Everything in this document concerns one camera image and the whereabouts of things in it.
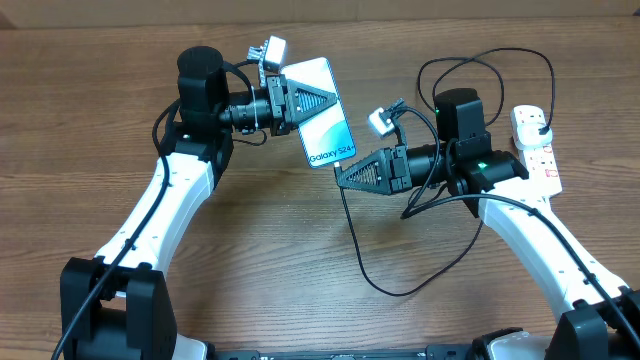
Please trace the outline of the blue Samsung Galaxy smartphone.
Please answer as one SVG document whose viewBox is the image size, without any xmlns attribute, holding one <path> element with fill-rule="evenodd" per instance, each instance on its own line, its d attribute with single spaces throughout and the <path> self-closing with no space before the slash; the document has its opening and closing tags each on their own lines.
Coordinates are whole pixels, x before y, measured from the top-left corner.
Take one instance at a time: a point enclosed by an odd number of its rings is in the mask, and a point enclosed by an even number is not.
<svg viewBox="0 0 640 360">
<path fill-rule="evenodd" d="M 281 73 L 287 80 L 337 95 L 335 105 L 298 127 L 309 166 L 320 168 L 355 156 L 357 148 L 329 60 L 319 57 L 287 65 Z"/>
</svg>

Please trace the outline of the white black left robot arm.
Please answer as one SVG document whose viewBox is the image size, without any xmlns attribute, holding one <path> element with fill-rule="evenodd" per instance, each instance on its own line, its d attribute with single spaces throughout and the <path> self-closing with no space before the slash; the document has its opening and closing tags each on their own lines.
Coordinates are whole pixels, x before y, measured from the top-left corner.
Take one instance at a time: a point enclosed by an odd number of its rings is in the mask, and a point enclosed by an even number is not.
<svg viewBox="0 0 640 360">
<path fill-rule="evenodd" d="M 241 64 L 196 46 L 177 60 L 178 98 L 156 119 L 153 177 L 119 231 L 90 259 L 72 258 L 60 276 L 64 359 L 211 359 L 212 344 L 181 335 L 166 276 L 200 206 L 215 192 L 234 146 L 249 135 L 297 132 L 313 168 L 355 154 L 329 61 L 284 61 L 278 37 L 248 51 L 258 83 L 230 90 Z"/>
</svg>

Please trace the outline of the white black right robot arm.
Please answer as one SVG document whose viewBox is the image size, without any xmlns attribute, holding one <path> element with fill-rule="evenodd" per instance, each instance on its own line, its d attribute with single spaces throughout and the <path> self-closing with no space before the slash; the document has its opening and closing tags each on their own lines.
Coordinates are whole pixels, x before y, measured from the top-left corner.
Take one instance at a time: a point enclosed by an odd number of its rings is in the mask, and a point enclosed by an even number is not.
<svg viewBox="0 0 640 360">
<path fill-rule="evenodd" d="M 369 117 L 383 137 L 398 143 L 347 169 L 334 170 L 341 190 L 394 195 L 444 184 L 449 197 L 412 204 L 409 218 L 461 201 L 511 248 L 542 290 L 556 321 L 550 336 L 519 327 L 475 338 L 456 351 L 460 359 L 636 359 L 639 356 L 639 293 L 599 263 L 554 214 L 541 186 L 512 153 L 495 150 L 483 106 L 471 88 L 434 99 L 437 138 L 410 149 L 398 122 L 403 101 Z"/>
</svg>

